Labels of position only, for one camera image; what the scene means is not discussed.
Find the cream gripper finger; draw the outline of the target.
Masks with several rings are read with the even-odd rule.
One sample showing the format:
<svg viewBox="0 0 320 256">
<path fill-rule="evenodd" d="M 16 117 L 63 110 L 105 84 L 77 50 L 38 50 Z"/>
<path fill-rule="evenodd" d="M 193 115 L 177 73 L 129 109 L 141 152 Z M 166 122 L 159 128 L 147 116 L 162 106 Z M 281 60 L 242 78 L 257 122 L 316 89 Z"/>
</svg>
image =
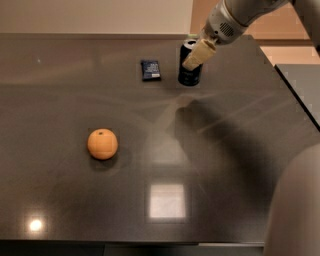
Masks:
<svg viewBox="0 0 320 256">
<path fill-rule="evenodd" d="M 215 53 L 216 42 L 214 40 L 200 39 L 183 61 L 182 66 L 189 71 L 193 71 L 213 57 Z"/>
</svg>

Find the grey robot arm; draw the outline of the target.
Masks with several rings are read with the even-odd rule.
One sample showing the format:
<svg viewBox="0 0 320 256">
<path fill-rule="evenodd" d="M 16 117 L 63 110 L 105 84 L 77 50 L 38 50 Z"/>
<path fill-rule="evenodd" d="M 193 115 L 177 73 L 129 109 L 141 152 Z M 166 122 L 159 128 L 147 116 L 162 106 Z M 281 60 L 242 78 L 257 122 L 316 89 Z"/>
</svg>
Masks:
<svg viewBox="0 0 320 256">
<path fill-rule="evenodd" d="M 183 61 L 192 71 L 234 42 L 260 16 L 290 3 L 314 47 L 320 47 L 320 0 L 219 0 Z M 320 145 L 286 167 L 273 194 L 263 256 L 320 256 Z"/>
</svg>

